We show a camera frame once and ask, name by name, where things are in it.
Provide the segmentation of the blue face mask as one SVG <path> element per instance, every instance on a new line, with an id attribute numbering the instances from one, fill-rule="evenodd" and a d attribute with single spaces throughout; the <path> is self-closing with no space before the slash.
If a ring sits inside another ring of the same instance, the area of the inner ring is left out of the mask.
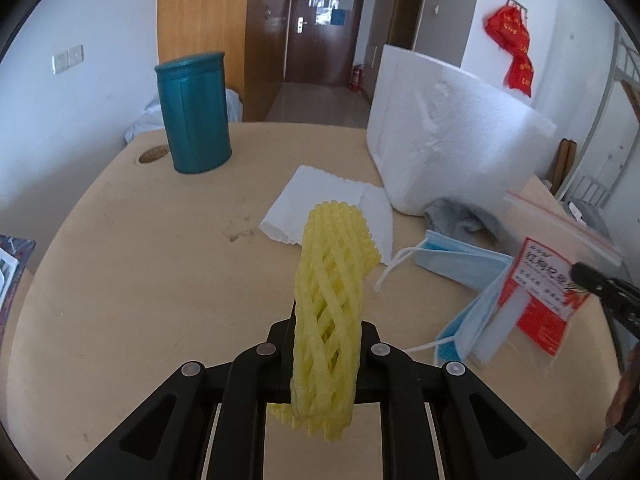
<path id="1" fill-rule="evenodd" d="M 456 240 L 444 234 L 427 230 L 424 240 L 414 247 L 401 249 L 374 285 L 379 292 L 388 274 L 409 260 L 416 258 L 416 265 L 442 278 L 482 292 L 492 284 L 506 279 L 513 258 L 502 252 Z"/>
<path id="2" fill-rule="evenodd" d="M 476 290 L 477 295 L 440 331 L 434 341 L 410 348 L 408 352 L 433 349 L 437 364 L 449 361 L 463 362 L 495 312 L 498 297 L 511 266 L 511 258 L 498 261 L 496 264 L 462 262 L 432 263 L 424 266 L 426 270 Z"/>

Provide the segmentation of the clear zip bag red label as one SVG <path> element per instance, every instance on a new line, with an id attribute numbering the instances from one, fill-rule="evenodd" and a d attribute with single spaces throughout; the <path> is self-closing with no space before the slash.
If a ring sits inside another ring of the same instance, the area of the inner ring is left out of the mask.
<path id="1" fill-rule="evenodd" d="M 527 359 L 551 364 L 558 354 L 570 319 L 590 299 L 572 282 L 570 268 L 583 262 L 605 273 L 623 263 L 620 250 L 607 238 L 570 218 L 509 192 L 504 222 L 520 242 L 520 251 L 506 278 L 498 306 L 518 297 L 520 316 L 510 341 Z"/>

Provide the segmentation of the white foam sheet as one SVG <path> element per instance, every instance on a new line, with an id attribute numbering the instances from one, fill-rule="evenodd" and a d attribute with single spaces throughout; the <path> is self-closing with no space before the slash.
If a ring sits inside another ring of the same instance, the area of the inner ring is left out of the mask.
<path id="1" fill-rule="evenodd" d="M 382 263 L 389 264 L 393 253 L 393 209 L 384 188 L 337 177 L 311 166 L 296 169 L 259 229 L 275 242 L 300 245 L 314 206 L 331 202 L 356 206 L 362 212 Z"/>

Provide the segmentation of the yellow foam fruit net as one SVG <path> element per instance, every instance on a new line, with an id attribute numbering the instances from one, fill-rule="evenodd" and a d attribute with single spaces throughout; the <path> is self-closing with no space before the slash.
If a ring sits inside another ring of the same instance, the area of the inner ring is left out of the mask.
<path id="1" fill-rule="evenodd" d="M 352 422 L 360 367 L 363 282 L 381 262 L 362 211 L 314 206 L 304 227 L 294 283 L 291 401 L 269 411 L 293 429 L 340 440 Z"/>

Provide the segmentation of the grey cloth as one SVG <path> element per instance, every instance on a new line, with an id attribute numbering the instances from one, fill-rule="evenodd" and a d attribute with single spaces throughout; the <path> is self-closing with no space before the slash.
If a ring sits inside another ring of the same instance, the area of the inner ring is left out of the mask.
<path id="1" fill-rule="evenodd" d="M 452 197 L 434 200 L 424 211 L 427 229 L 465 243 L 506 244 L 510 233 L 502 222 L 481 206 Z"/>

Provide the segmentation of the metal bunk bed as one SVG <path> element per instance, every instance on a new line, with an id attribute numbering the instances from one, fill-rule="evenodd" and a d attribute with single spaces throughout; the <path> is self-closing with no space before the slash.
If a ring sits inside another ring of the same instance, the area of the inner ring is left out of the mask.
<path id="1" fill-rule="evenodd" d="M 620 24 L 608 78 L 592 126 L 555 197 L 603 209 L 639 142 L 639 52 Z"/>

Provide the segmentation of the white styrofoam box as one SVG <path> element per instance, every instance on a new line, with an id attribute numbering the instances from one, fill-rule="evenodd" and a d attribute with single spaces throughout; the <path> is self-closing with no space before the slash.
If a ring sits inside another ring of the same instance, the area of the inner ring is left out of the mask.
<path id="1" fill-rule="evenodd" d="M 367 146 L 392 206 L 420 216 L 448 197 L 499 212 L 550 150 L 555 124 L 437 58 L 387 46 Z"/>

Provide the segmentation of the magazine on left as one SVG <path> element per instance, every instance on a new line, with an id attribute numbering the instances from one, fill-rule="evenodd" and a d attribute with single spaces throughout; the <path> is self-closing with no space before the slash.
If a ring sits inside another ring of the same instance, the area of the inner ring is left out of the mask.
<path id="1" fill-rule="evenodd" d="M 26 263 L 34 249 L 36 242 L 29 238 L 0 235 L 1 240 L 1 335 L 3 338 L 9 322 L 11 306 L 17 286 L 20 284 Z"/>

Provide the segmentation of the red hanging bags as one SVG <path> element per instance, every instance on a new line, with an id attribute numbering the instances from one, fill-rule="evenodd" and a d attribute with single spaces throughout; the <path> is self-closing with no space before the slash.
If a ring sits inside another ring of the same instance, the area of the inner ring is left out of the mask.
<path id="1" fill-rule="evenodd" d="M 484 23 L 486 34 L 512 56 L 506 86 L 532 96 L 535 71 L 529 58 L 530 36 L 518 6 L 505 4 Z"/>

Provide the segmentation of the teal cylindrical tin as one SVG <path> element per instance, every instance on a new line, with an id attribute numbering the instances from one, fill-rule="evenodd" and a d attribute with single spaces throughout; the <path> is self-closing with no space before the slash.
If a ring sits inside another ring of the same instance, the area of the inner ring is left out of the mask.
<path id="1" fill-rule="evenodd" d="M 202 174 L 232 155 L 224 54 L 206 52 L 154 67 L 175 170 Z"/>

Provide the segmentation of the red fire extinguisher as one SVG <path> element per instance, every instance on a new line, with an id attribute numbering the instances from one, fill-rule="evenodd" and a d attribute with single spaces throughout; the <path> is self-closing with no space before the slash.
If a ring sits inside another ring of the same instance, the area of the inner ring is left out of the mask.
<path id="1" fill-rule="evenodd" d="M 356 92 L 356 93 L 360 91 L 361 77 L 362 77 L 362 66 L 355 65 L 354 68 L 352 69 L 352 76 L 350 77 L 350 81 L 349 81 L 350 91 Z"/>

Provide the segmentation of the dark brown entrance door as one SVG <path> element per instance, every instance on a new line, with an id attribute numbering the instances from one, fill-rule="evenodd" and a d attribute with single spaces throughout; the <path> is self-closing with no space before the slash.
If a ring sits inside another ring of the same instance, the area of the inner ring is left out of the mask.
<path id="1" fill-rule="evenodd" d="M 352 76 L 363 0 L 292 0 L 285 80 L 346 87 Z"/>

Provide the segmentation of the wooden wardrobe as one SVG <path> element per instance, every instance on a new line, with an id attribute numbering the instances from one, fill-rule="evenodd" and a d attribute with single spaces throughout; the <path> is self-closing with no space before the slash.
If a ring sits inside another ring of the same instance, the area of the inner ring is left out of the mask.
<path id="1" fill-rule="evenodd" d="M 291 0 L 157 0 L 160 62 L 222 52 L 246 122 L 268 115 L 284 79 Z"/>

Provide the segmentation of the white wall socket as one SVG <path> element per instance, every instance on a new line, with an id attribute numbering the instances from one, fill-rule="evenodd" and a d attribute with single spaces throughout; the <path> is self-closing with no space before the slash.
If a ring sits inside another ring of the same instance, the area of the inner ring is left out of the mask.
<path id="1" fill-rule="evenodd" d="M 52 73 L 55 75 L 62 74 L 66 72 L 66 70 L 84 62 L 84 59 L 85 52 L 82 44 L 71 47 L 64 52 L 54 54 L 51 58 Z"/>

